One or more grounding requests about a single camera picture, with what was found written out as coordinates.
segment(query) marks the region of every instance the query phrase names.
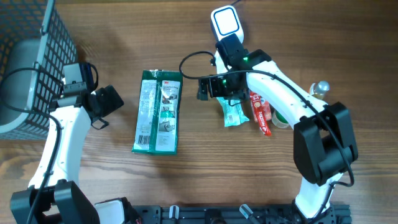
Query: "gray basket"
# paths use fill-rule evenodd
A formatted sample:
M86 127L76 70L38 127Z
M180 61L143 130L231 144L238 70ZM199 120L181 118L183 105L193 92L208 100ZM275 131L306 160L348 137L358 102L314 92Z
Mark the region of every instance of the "gray basket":
M0 79L17 68L41 66L61 80L63 66L76 61L75 44L54 0L1 1ZM45 113L53 95L59 93L59 84L32 71L16 73L0 90L2 99L10 105ZM0 106L0 139L45 139L48 131L47 118Z

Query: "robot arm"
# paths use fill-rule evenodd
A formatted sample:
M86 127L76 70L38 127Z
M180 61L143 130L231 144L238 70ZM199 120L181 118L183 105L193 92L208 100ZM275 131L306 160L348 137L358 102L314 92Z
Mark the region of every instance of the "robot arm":
M55 121L51 119L39 168L28 189L14 193L11 198L10 207L17 223L27 223L30 213L33 214L32 223L117 223L118 220L123 223L124 214L131 213L131 205L122 198L94 207L78 187L80 159L90 125L100 120L104 123L103 127L107 126L109 123L102 118L124 104L111 85L95 91L98 84L93 81L91 67L88 63L64 66L63 95L54 98L48 108L50 115L61 125L60 135ZM56 155L51 173L42 187L53 151ZM60 213L44 215L43 212L54 203Z
M46 187L55 186L59 180L74 181L79 186L80 159L84 140L91 125L91 119L84 107L66 106L52 112L62 125L62 135L57 157ZM42 159L28 187L38 189L43 181L44 173L49 165L54 149L57 130L54 121L50 120L49 135L45 142Z
M325 127L319 117L315 116L314 110L286 84L303 96L320 117L327 120L328 125L333 128L332 131L337 133L343 153L350 164L358 158L358 150L349 111L341 103L328 105L308 94L285 76L262 50L249 53L244 49L243 30L233 6L215 9L211 13L211 20L218 41L214 61L217 74L256 70L276 75L285 83L258 72L210 77L199 81L198 98L205 100L204 94L207 95L208 91L211 97L245 100L251 90L267 100L288 121L294 129L294 161L303 175L295 205L304 218L314 218L319 211L328 209L332 184L346 171L346 164L331 137L321 138L319 130Z

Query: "wood grain surface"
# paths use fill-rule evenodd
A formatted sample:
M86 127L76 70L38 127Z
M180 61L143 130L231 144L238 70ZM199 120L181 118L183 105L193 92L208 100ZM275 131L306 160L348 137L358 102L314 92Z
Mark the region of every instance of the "wood grain surface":
M112 84L125 105L104 130L86 137L80 187L93 202L127 197L134 205L264 205L290 203L301 175L293 132L253 121L224 128L216 100L196 100L184 80L177 156L131 153L142 71L177 70L197 50L215 51L210 13L226 1L60 4L79 48L95 64L99 86ZM332 201L351 205L354 223L398 223L398 2L244 1L236 6L245 47L262 49L302 88L330 82L326 101L351 110L359 159L356 183ZM214 73L208 57L185 65L190 75ZM246 115L252 120L248 105ZM0 141L0 223L14 223L11 194L25 190L44 141Z

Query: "red snack stick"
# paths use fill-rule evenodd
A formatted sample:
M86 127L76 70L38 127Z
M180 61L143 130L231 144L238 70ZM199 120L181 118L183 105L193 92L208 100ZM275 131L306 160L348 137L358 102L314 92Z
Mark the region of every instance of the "red snack stick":
M260 130L264 133L264 135L270 136L271 131L266 121L266 113L261 104L261 97L252 91L250 92L250 104L254 113L254 120L258 121Z
M253 91L250 91L250 97L259 97L261 99L261 109L264 110L264 114L266 115L266 120L270 121L272 119L272 113L271 113L271 107L269 106L269 102ZM253 112L254 122L257 123L258 122L257 116L254 113L254 108L252 104L251 104L251 111Z

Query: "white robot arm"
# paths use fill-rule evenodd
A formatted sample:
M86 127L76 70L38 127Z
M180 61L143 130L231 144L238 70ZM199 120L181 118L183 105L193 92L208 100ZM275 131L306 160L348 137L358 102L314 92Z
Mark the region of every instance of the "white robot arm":
M316 118L316 114L313 109L318 113L328 113L325 111L325 108L328 106L327 103L313 97L301 89L281 72L276 63L268 55L260 51L259 54L263 53L265 56L260 57L259 54L255 54L254 52L254 56L251 57L251 54L248 54L246 49L239 46L243 43L244 35L238 15L233 6L224 6L219 9L215 9L211 13L211 20L212 30L218 41L216 44L218 50L215 53L214 61L217 74L239 70L256 70L267 72L279 77L285 83L280 82L280 80L276 80L274 77L266 76L258 72L247 72L247 88L258 93L267 100L288 121L292 128L295 128L295 125L301 122L302 118ZM231 81L227 78L225 78L225 80L227 83ZM209 79L207 82L202 80L200 81L200 91L204 93L204 86L207 85L208 91L212 97L234 97L233 95L242 87L238 85L216 85L218 82L226 83L223 81L223 77ZM309 108L302 99L288 88L286 83L303 96L307 100L307 103L310 103L313 108ZM347 128L352 129L351 120L349 120ZM358 151L356 150L353 135L351 143L352 144L349 147L345 148L349 163L358 158ZM300 156L297 156L296 154L298 153L296 153L295 148L295 163L298 164L300 163L300 161L298 161ZM301 172L302 166L298 165L298 168ZM308 178L308 175L303 175L300 192L295 199L295 204L300 210L302 216L311 220L329 208L329 199L333 191L333 186L331 186L331 184L336 183L341 178L343 175L343 172L340 172L341 170L340 166L340 170L337 169L334 170L334 172L330 172L329 174L332 175L330 175L327 180L324 179L321 182Z
M49 135L43 156L28 189L11 198L11 211L17 223L125 223L126 217L138 219L125 198L117 198L93 206L80 191L79 170L84 141L92 123L124 103L110 85L96 90L89 63L76 63L63 68L63 95L49 104ZM48 166L50 175L45 181ZM59 214L46 216L44 211L55 203Z

